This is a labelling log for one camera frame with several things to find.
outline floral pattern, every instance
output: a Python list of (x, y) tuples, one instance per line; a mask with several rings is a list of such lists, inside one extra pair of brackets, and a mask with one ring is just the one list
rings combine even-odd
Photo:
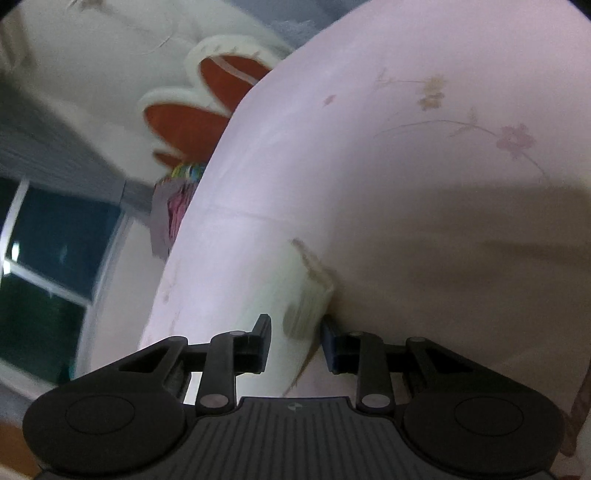
[(418, 101), (423, 111), (441, 107), (441, 100), (445, 97), (441, 90), (446, 83), (442, 75), (436, 75), (425, 81), (421, 90), (424, 97)]
[[(385, 72), (382, 72), (376, 80), (376, 84), (378, 86), (391, 85), (393, 83), (423, 84), (423, 86), (420, 89), (420, 93), (424, 96), (418, 101), (418, 104), (421, 106), (421, 109), (423, 111), (441, 107), (441, 101), (443, 100), (443, 98), (445, 98), (445, 95), (443, 94), (442, 90), (445, 87), (445, 85), (447, 85), (447, 80), (443, 77), (443, 75), (435, 75), (423, 81), (405, 81), (394, 80), (391, 77), (386, 78)], [(454, 119), (424, 120), (422, 122), (399, 125), (398, 127), (384, 130), (380, 132), (378, 135), (405, 127), (415, 127), (417, 125), (438, 123), (456, 125), (459, 127), (449, 134), (450, 137), (456, 137), (457, 135), (464, 134), (465, 132), (469, 131), (480, 131), (494, 137), (496, 139), (497, 148), (509, 152), (513, 160), (519, 160), (521, 158), (524, 158), (541, 173), (542, 177), (546, 182), (550, 182), (550, 178), (548, 177), (544, 169), (525, 151), (533, 147), (536, 141), (535, 138), (532, 135), (530, 135), (528, 128), (524, 124), (519, 124), (517, 127), (512, 127), (510, 125), (501, 127), (500, 134), (498, 134), (493, 130), (487, 129), (479, 125), (478, 116), (476, 114), (476, 109), (474, 107), (470, 108), (470, 110), (468, 111), (466, 121)]]
[(511, 153), (513, 160), (525, 155), (524, 150), (535, 145), (535, 139), (528, 135), (528, 129), (524, 124), (516, 127), (501, 128), (501, 137), (496, 146)]

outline black bracket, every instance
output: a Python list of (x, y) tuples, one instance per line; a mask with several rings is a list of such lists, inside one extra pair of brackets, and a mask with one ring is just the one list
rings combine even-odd
[[(25, 415), (25, 438), (42, 465), (69, 475), (141, 468), (173, 449), (196, 417), (236, 408), (236, 376), (264, 371), (270, 344), (268, 315), (250, 333), (204, 345), (164, 339), (42, 395)], [(196, 404), (184, 405), (200, 371)]]

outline black plastic device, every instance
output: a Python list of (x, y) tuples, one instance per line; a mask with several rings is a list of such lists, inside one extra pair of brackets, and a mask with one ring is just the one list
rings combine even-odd
[[(385, 345), (325, 317), (329, 370), (358, 378), (348, 398), (243, 398), (260, 374), (271, 319), (206, 345), (171, 337), (41, 396), (23, 431), (38, 480), (550, 480), (558, 408), (540, 393), (425, 338)], [(203, 371), (195, 405), (183, 404)], [(412, 400), (397, 405), (391, 372)]]

